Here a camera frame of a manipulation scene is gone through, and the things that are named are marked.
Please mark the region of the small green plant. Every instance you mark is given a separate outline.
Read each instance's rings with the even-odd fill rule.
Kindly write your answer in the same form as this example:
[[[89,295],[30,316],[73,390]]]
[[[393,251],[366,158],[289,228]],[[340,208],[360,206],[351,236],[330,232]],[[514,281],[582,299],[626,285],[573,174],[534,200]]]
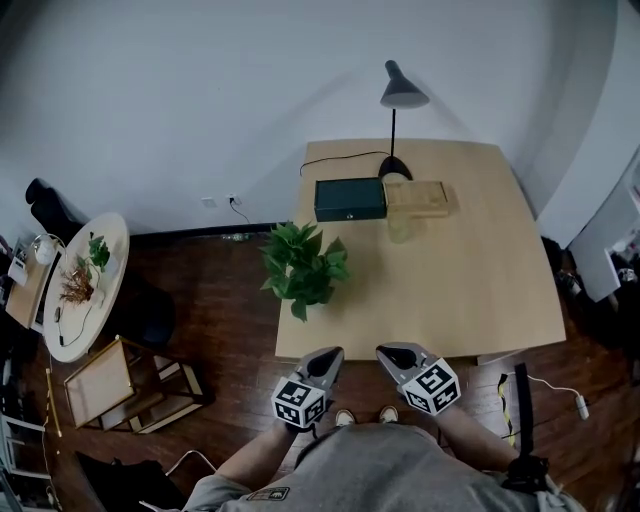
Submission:
[[[116,255],[112,253],[105,242],[103,236],[95,236],[90,233],[89,239],[89,259],[102,274],[113,276],[120,267],[120,262]]]

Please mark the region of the black box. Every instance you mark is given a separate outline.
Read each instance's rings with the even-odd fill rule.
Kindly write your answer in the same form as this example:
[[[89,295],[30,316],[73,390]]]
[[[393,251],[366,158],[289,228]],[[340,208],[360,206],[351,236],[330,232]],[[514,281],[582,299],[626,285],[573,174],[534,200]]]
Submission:
[[[379,178],[319,180],[314,213],[318,222],[384,219],[387,203]]]

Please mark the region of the thin gold rod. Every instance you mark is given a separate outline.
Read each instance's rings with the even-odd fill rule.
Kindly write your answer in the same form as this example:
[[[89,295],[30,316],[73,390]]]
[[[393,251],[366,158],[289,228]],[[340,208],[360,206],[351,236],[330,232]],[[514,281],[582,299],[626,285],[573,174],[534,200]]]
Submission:
[[[45,373],[46,373],[46,382],[47,382],[47,416],[53,419],[55,432],[59,438],[62,438],[63,434],[62,434],[57,407],[55,403],[51,368],[47,367],[45,369]]]

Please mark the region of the dried brown plant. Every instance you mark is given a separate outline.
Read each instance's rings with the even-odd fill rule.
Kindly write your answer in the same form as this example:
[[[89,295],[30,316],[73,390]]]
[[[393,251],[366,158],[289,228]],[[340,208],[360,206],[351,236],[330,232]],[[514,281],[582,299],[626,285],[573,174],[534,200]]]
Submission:
[[[74,306],[90,302],[98,290],[110,254],[96,258],[75,256],[70,267],[61,272],[60,300]]]

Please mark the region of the black desk lamp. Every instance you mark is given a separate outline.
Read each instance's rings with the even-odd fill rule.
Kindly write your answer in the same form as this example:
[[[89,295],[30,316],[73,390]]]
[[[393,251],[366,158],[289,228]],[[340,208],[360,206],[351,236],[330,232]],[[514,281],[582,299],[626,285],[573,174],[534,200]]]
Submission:
[[[391,138],[389,155],[380,165],[378,177],[384,179],[390,175],[399,175],[412,181],[413,176],[406,164],[395,154],[396,117],[398,110],[417,109],[426,106],[430,99],[419,87],[411,82],[394,60],[385,62],[388,84],[380,99],[380,104],[391,110]]]

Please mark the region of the black chair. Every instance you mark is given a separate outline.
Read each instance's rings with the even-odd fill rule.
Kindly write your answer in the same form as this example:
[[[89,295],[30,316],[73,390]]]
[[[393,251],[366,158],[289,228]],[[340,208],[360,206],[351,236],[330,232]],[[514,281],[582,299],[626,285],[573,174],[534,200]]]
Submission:
[[[88,217],[68,205],[58,192],[40,178],[34,178],[25,191],[31,215],[49,235],[68,245],[88,222]]]

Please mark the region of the pile of black bags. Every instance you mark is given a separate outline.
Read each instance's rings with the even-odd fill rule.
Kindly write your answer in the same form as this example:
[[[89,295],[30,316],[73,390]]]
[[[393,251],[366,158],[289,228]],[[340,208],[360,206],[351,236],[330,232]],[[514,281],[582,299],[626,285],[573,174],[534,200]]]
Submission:
[[[556,287],[577,327],[605,348],[623,349],[627,356],[640,360],[640,259],[629,264],[613,257],[620,287],[599,301],[586,293],[569,250],[542,237]]]

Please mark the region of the person's left forearm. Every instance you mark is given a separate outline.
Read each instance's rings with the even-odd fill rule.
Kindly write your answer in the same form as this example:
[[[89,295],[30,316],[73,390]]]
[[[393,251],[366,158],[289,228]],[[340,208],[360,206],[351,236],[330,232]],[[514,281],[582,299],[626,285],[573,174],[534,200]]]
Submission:
[[[251,491],[258,490],[272,480],[296,438],[297,433],[290,431],[284,422],[275,421],[226,460],[216,476]]]

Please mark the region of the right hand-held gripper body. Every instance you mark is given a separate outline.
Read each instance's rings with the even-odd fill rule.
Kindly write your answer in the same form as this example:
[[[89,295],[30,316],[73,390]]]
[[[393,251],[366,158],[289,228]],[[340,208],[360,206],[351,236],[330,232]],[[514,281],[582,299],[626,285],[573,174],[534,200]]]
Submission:
[[[461,397],[458,377],[443,358],[422,369],[400,389],[409,406],[431,416],[439,415]]]

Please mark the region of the white shelf rack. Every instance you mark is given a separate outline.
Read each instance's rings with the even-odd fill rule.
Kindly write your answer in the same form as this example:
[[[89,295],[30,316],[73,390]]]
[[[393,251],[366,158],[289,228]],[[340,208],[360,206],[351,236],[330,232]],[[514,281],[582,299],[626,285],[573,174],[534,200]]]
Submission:
[[[56,512],[42,425],[0,412],[0,512]]]

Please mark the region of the person's right forearm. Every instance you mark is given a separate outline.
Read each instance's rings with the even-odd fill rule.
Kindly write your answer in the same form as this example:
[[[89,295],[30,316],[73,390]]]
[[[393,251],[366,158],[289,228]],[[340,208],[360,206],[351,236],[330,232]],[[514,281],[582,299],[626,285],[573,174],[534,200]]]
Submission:
[[[454,455],[479,471],[506,472],[519,452],[455,405],[434,417]]]

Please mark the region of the round beige table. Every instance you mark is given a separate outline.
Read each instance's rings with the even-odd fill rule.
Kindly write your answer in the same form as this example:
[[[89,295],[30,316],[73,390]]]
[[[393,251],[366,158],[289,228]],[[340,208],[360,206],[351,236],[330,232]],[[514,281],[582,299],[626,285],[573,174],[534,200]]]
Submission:
[[[113,276],[102,274],[98,290],[90,302],[78,306],[60,300],[61,272],[70,267],[75,256],[89,257],[90,233],[103,236],[110,251],[120,262]],[[114,212],[90,220],[61,252],[53,271],[44,307],[43,336],[51,356],[69,363],[87,354],[105,326],[117,298],[127,266],[129,229],[124,218]]]

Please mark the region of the wooden frame stool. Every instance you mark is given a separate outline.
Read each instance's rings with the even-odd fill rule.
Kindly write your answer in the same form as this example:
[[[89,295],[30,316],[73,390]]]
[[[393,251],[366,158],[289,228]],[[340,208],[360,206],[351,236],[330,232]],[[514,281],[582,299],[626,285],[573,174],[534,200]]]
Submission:
[[[144,353],[129,369],[134,394],[123,403],[118,428],[150,434],[206,404],[204,389],[189,363]]]

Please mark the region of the white globe lamp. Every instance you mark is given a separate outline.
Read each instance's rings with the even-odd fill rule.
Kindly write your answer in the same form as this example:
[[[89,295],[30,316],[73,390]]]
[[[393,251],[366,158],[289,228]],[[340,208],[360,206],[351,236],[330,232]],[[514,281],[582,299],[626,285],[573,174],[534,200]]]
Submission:
[[[57,254],[56,242],[49,234],[38,235],[32,242],[34,256],[39,265],[49,266]]]

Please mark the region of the flat wooden box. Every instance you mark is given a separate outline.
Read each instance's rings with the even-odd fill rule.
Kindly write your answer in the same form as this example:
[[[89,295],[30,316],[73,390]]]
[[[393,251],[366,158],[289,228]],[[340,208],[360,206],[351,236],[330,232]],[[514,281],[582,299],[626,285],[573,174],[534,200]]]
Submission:
[[[387,212],[411,217],[447,217],[458,206],[441,181],[396,181],[383,184]]]

